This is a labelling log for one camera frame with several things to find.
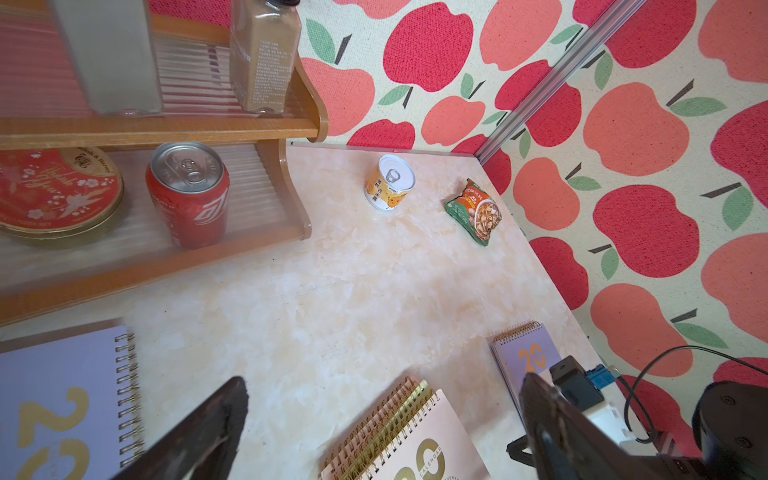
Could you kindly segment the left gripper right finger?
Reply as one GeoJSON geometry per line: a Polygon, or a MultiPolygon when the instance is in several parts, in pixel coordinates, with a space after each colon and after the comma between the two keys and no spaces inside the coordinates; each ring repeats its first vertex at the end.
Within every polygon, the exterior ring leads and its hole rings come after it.
{"type": "Polygon", "coordinates": [[[657,479],[539,375],[524,377],[520,406],[540,479],[657,479]]]}

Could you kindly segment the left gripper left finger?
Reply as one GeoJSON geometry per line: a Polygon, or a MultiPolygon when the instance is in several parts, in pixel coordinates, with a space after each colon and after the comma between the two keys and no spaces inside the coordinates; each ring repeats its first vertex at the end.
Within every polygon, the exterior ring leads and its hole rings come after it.
{"type": "Polygon", "coordinates": [[[117,479],[226,479],[238,453],[249,396],[230,378],[117,479]]]}

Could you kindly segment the pink calendar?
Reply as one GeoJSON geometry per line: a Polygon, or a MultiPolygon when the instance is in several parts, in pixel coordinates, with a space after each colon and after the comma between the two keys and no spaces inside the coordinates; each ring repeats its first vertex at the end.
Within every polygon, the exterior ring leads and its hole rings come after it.
{"type": "Polygon", "coordinates": [[[360,479],[489,479],[468,432],[437,390],[360,479]]]}
{"type": "Polygon", "coordinates": [[[406,376],[379,396],[346,433],[335,441],[325,457],[319,479],[340,479],[358,453],[375,437],[419,388],[420,381],[406,376]]]}

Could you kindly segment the green calendar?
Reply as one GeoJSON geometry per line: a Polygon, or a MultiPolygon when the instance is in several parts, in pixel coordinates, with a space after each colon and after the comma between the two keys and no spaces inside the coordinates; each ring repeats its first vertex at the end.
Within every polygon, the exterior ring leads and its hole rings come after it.
{"type": "Polygon", "coordinates": [[[425,380],[405,377],[375,405],[350,435],[332,450],[320,479],[358,479],[425,406],[431,390],[425,380]]]}

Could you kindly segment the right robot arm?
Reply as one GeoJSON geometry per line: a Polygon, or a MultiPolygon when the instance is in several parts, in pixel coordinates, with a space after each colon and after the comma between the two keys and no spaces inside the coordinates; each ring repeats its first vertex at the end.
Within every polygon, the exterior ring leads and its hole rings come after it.
{"type": "Polygon", "coordinates": [[[725,381],[700,398],[693,433],[701,455],[663,455],[671,479],[765,479],[767,477],[767,389],[725,381]]]}

